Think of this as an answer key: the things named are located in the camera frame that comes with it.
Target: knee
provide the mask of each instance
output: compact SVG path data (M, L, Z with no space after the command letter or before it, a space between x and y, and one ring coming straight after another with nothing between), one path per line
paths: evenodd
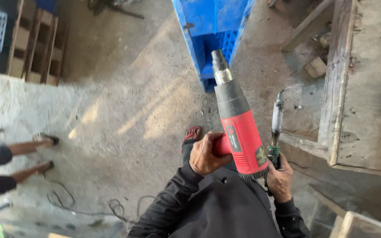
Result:
M13 159L13 153L6 145L0 145L0 165L6 164Z

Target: foot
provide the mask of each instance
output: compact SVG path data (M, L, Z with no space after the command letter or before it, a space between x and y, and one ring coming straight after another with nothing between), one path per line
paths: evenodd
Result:
M202 129L200 127L191 127L189 128L187 131L186 131L186 134L185 134L185 138L183 139L183 142L185 142L186 140L198 140L199 138L199 135L201 134L202 132ZM183 146L182 148L180 149L180 153L183 154Z
M39 173L43 173L43 172L50 170L52 168L54 168L54 162L52 162L52 161L48 161L48 162L44 162L44 163L40 163L40 164L36 165L36 170Z
M58 144L59 139L55 136L49 136L44 133L38 133L33 136L34 142L45 142L41 147L51 147Z

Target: heat gun label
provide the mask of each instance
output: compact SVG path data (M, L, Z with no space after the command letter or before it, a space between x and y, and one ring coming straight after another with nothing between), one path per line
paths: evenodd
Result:
M261 166L267 161L267 157L265 156L264 150L262 149L262 146L260 146L255 151L255 157L257 158L257 164L258 166Z
M233 152L241 152L241 145L237 140L236 131L234 126L226 126L226 132L229 136L230 145L232 146Z

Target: man's right hand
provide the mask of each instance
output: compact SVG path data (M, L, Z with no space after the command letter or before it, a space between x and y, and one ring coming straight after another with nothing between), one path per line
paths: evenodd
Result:
M277 170L273 163L268 160L267 185L278 203L286 203L292 199L290 184L292 183L293 170L282 152L278 158L280 159L280 168Z

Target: black sleeve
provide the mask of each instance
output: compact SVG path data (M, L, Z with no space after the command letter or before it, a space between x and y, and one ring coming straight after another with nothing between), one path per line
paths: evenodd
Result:
M198 183L203 178L193 171L189 163L179 168L166 188L140 216L128 237L167 237L191 195L198 192Z
M293 198L287 203L274 202L276 206L276 220L283 238L304 238L310 236L301 217L301 212L295 207Z

